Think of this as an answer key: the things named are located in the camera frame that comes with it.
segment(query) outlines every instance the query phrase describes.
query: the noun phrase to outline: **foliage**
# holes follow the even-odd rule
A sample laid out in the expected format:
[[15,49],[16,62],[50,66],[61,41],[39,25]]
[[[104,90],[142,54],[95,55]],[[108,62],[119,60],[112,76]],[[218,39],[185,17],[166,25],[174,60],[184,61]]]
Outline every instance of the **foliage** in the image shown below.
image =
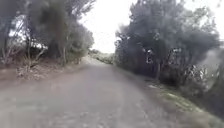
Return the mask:
[[101,53],[100,51],[93,49],[89,51],[89,55],[103,63],[114,64],[114,54]]
[[195,64],[218,47],[208,8],[194,12],[176,0],[138,0],[131,22],[117,32],[116,63],[171,85],[185,84]]
[[223,111],[223,90],[224,90],[224,58],[223,53],[221,54],[222,62],[217,70],[217,77],[213,87],[204,95],[204,106],[212,111],[214,114],[218,115],[222,119],[224,118]]
[[91,10],[94,1],[2,0],[0,48],[4,62],[13,54],[10,49],[17,49],[18,44],[22,44],[17,50],[20,54],[21,51],[26,55],[40,51],[41,55],[36,53],[34,58],[42,55],[60,57],[63,62],[67,61],[68,55],[81,58],[94,40],[92,33],[79,24],[79,20]]

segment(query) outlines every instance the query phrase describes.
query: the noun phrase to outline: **gravel road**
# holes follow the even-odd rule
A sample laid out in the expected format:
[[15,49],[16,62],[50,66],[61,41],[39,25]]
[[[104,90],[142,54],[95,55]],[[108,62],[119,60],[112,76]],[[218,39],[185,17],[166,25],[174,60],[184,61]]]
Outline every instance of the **gravel road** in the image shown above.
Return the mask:
[[5,83],[0,128],[193,128],[136,79],[96,61],[55,78]]

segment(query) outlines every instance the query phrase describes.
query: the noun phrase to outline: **overcast sky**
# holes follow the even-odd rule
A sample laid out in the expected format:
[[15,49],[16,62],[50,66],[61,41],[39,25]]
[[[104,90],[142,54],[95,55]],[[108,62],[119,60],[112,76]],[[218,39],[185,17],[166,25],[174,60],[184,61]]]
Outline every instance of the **overcast sky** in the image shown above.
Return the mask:
[[[195,0],[188,2],[186,7],[194,9],[200,6],[209,6],[215,13],[216,24],[221,38],[224,39],[224,7],[220,0]],[[97,0],[94,8],[83,19],[85,26],[93,32],[95,39],[94,49],[101,52],[113,53],[115,50],[115,32],[122,24],[129,23],[130,6],[136,0]]]

